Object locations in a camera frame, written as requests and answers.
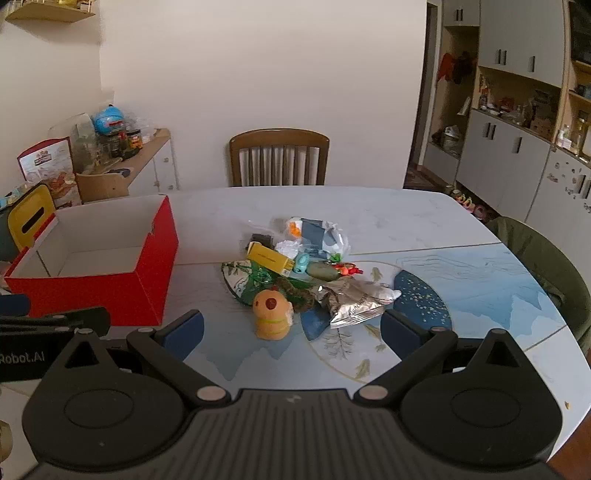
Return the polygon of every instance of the orange plush toy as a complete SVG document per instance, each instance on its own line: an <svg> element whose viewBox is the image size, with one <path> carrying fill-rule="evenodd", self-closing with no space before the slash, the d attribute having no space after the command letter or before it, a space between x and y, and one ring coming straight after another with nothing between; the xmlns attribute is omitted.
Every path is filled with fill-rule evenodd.
<svg viewBox="0 0 591 480"><path fill-rule="evenodd" d="M281 340L293 325L292 304L277 290L263 290L252 302L256 316L256 336L263 340Z"/></svg>

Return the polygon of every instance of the foil packet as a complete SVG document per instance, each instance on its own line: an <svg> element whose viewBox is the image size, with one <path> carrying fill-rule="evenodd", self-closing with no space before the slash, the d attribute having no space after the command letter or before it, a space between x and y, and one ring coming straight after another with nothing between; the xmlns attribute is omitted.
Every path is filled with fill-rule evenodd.
<svg viewBox="0 0 591 480"><path fill-rule="evenodd" d="M386 305L402 295L380 283L363 282L351 276L311 289L316 300L330 313L330 328L357 325L384 313Z"/></svg>

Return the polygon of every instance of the cardboard box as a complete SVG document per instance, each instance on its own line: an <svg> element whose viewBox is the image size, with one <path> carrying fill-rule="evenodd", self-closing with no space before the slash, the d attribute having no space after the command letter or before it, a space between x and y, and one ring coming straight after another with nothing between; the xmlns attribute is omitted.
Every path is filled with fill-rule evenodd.
<svg viewBox="0 0 591 480"><path fill-rule="evenodd" d="M6 281L33 317L103 306L111 325L160 325L178 237L166 195L58 210Z"/></svg>
<svg viewBox="0 0 591 480"><path fill-rule="evenodd" d="M284 277L290 275L295 265L291 258L271 250L259 242L251 242L248 245L246 258Z"/></svg>

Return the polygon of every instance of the teal toy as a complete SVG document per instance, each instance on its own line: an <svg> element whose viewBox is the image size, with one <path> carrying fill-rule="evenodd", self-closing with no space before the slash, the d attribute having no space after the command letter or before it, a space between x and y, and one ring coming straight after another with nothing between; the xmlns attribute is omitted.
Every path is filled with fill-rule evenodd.
<svg viewBox="0 0 591 480"><path fill-rule="evenodd" d="M308 263L310 263L310 256L309 254L298 254L295 258L295 265L293 271L295 273L306 273L306 268L308 268Z"/></svg>

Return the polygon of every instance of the white cabinet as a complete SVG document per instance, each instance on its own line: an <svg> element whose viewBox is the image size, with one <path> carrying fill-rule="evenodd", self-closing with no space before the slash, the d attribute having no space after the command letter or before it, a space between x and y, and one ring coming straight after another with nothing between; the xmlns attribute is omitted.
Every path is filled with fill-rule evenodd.
<svg viewBox="0 0 591 480"><path fill-rule="evenodd" d="M501 215L524 221L549 149L513 125L472 111L457 179Z"/></svg>
<svg viewBox="0 0 591 480"><path fill-rule="evenodd" d="M134 181L129 184L129 196L140 197L142 195L151 195L158 193L158 180L156 179L156 170L154 168L154 159L150 160Z"/></svg>
<svg viewBox="0 0 591 480"><path fill-rule="evenodd" d="M480 0L444 0L443 25L480 25Z"/></svg>
<svg viewBox="0 0 591 480"><path fill-rule="evenodd" d="M526 223L564 249L574 222L574 188L583 166L566 153L551 152Z"/></svg>
<svg viewBox="0 0 591 480"><path fill-rule="evenodd" d="M512 149L505 149L508 177L497 211L504 216L525 221L540 184L550 152L547 142L509 125Z"/></svg>
<svg viewBox="0 0 591 480"><path fill-rule="evenodd" d="M178 190L177 175L170 140L168 140L131 182L129 196L138 197L175 190Z"/></svg>
<svg viewBox="0 0 591 480"><path fill-rule="evenodd" d="M561 0L482 0L478 64L562 85Z"/></svg>
<svg viewBox="0 0 591 480"><path fill-rule="evenodd" d="M526 223L558 247L591 288L591 169L552 152Z"/></svg>
<svg viewBox="0 0 591 480"><path fill-rule="evenodd" d="M446 183L451 184L455 181L459 163L460 161L453 155L432 143L427 144L423 166Z"/></svg>
<svg viewBox="0 0 591 480"><path fill-rule="evenodd" d="M564 12L561 0L527 0L526 61L530 78L562 86Z"/></svg>
<svg viewBox="0 0 591 480"><path fill-rule="evenodd" d="M470 113L470 122L457 179L479 196L483 192L482 173L494 158L491 149L499 123L484 113L474 110Z"/></svg>
<svg viewBox="0 0 591 480"><path fill-rule="evenodd" d="M178 190L170 140L154 156L154 166L156 168L156 179L160 185L160 191L166 193Z"/></svg>
<svg viewBox="0 0 591 480"><path fill-rule="evenodd" d="M480 2L480 42L478 44L478 65L507 71L507 59L511 66L511 47L513 46L512 25L514 21L508 14L515 1L482 0Z"/></svg>

